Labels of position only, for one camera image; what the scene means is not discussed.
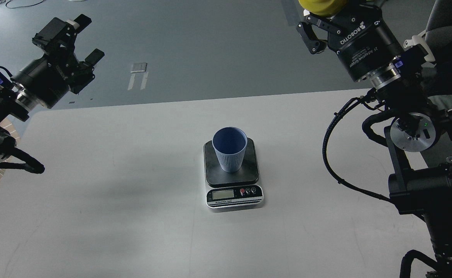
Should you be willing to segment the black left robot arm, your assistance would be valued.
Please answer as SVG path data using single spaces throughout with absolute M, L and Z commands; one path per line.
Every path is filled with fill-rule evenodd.
M 76 58 L 78 35 L 92 23 L 85 14 L 74 20 L 53 18 L 32 39 L 43 51 L 12 75 L 0 66 L 0 123 L 11 115 L 26 122 L 38 105 L 51 109 L 67 93 L 79 94 L 95 79 L 95 65 L 104 52 L 94 49 L 83 61 Z M 17 147 L 11 132 L 0 126 L 0 169 L 17 169 L 42 174 L 44 165 Z

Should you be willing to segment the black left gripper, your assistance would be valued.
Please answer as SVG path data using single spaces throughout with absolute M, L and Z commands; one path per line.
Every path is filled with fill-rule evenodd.
M 94 49 L 79 61 L 74 52 L 77 36 L 91 23 L 85 14 L 66 21 L 55 17 L 35 34 L 32 42 L 44 54 L 12 77 L 17 104 L 24 109 L 36 105 L 51 109 L 65 94 L 78 94 L 95 79 L 95 65 L 105 53 Z

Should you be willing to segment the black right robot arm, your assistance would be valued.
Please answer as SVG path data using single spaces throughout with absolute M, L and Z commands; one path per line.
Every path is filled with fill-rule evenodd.
M 412 263 L 432 268 L 427 278 L 452 278 L 452 0 L 436 0 L 423 32 L 399 44 L 375 0 L 301 0 L 304 18 L 296 27 L 311 54 L 332 50 L 353 81 L 372 88 L 335 113 L 323 138 L 328 172 L 345 187 L 393 204 L 428 228 L 434 259 L 411 250 L 400 277 Z M 376 114 L 362 123 L 369 140 L 386 147 L 394 168 L 389 196 L 358 188 L 338 176 L 327 158 L 336 125 L 357 105 Z

